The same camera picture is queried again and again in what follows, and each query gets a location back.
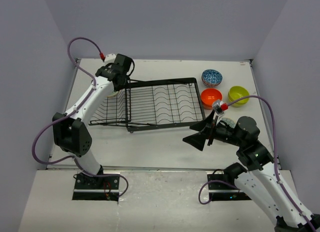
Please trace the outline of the white bowl leaf pattern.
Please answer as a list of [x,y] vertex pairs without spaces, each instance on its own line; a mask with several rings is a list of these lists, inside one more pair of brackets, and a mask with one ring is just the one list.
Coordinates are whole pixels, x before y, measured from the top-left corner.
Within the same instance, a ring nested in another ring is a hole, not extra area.
[[114,91],[112,94],[108,95],[107,98],[116,97],[119,94],[119,91]]

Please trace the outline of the white bowl yellow dots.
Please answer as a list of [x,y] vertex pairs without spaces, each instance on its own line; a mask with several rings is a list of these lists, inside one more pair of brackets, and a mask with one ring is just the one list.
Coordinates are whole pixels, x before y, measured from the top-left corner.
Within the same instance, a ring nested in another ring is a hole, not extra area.
[[223,121],[225,124],[229,125],[232,128],[234,128],[236,125],[236,122],[233,119],[228,118],[228,117],[223,117],[223,118],[221,118],[220,121],[221,122]]

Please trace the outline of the orange bowl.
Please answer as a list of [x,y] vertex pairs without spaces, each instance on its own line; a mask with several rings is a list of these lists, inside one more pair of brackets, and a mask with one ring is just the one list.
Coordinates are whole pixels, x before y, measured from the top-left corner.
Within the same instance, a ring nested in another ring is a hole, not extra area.
[[222,93],[214,88],[207,88],[201,93],[201,102],[204,109],[212,109],[212,105],[217,100],[222,100]]

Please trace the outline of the green bowl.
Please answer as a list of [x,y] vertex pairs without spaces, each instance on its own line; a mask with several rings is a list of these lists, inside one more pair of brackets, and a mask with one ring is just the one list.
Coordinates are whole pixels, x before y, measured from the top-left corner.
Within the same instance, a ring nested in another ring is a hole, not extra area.
[[[230,88],[230,90],[228,92],[229,102],[233,102],[233,101],[240,99],[242,97],[245,97],[245,96],[249,96],[249,92],[241,86],[233,86]],[[243,99],[239,102],[234,103],[232,106],[233,107],[242,107],[243,105],[248,103],[248,101],[249,101],[249,98],[246,98],[246,99]]]

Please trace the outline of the blue patterned bowl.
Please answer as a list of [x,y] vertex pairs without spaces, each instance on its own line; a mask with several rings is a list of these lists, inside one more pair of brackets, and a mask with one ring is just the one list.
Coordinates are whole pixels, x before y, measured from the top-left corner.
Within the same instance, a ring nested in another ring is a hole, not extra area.
[[213,88],[221,84],[222,74],[214,69],[206,69],[201,74],[201,79],[206,87]]

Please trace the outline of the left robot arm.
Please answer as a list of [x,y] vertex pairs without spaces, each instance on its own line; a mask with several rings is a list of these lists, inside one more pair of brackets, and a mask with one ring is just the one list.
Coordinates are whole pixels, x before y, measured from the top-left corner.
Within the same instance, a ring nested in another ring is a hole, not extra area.
[[79,169],[87,174],[86,182],[97,189],[103,185],[102,166],[95,159],[91,146],[93,139],[88,124],[103,100],[115,91],[126,87],[132,58],[117,54],[113,61],[105,63],[95,73],[89,88],[65,113],[56,113],[53,118],[53,137],[56,146],[73,159]]

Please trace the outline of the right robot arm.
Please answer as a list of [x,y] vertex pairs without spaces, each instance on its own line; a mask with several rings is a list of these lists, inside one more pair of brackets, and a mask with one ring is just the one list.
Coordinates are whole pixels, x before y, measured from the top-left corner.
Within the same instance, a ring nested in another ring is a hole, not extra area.
[[214,176],[209,184],[243,191],[268,216],[276,232],[315,232],[320,228],[320,216],[312,213],[288,187],[273,155],[258,140],[260,130],[253,118],[242,116],[230,127],[212,112],[190,129],[196,133],[183,141],[200,151],[214,140],[238,148],[239,161],[223,169],[222,176]]

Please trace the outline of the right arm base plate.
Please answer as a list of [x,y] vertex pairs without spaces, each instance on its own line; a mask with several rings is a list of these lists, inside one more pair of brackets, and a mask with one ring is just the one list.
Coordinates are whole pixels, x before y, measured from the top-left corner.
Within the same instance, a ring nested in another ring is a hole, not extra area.
[[[230,184],[227,176],[223,171],[214,171],[207,173],[207,180],[220,180]],[[228,185],[222,183],[210,183],[208,184],[209,199],[212,202],[215,201],[249,201],[251,198],[243,191],[236,190]]]

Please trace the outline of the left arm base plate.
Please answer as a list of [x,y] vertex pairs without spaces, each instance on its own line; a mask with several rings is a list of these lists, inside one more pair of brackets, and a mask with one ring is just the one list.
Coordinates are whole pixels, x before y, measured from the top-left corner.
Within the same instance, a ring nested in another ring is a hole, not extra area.
[[119,175],[97,178],[78,173],[73,178],[73,201],[119,201]]

